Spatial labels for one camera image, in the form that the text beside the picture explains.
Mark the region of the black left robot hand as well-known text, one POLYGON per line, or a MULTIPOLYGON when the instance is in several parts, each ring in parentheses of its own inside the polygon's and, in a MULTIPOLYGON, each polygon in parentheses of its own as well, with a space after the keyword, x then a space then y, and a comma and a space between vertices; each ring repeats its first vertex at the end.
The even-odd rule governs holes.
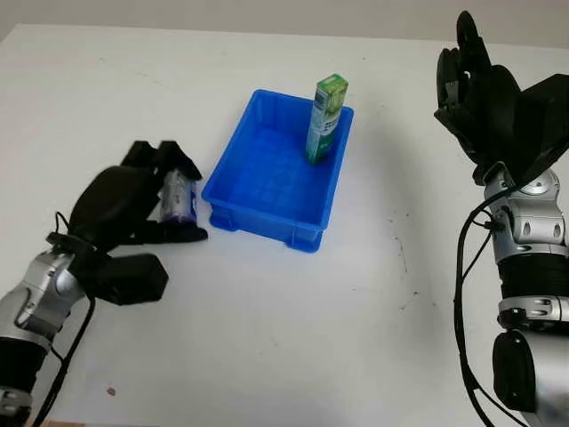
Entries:
POLYGON ((77 200, 68 234, 109 252, 122 245, 206 240, 196 223, 194 162, 176 141, 135 141, 120 165, 100 172, 77 200))

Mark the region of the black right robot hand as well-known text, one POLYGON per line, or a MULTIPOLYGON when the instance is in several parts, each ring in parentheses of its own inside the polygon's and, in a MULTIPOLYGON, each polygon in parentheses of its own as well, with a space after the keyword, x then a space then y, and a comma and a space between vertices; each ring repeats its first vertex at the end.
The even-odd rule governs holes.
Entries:
POLYGON ((457 46, 438 57, 434 116, 475 165, 493 165, 512 142, 520 88, 507 68, 491 63, 469 12, 460 13, 456 35, 457 46))

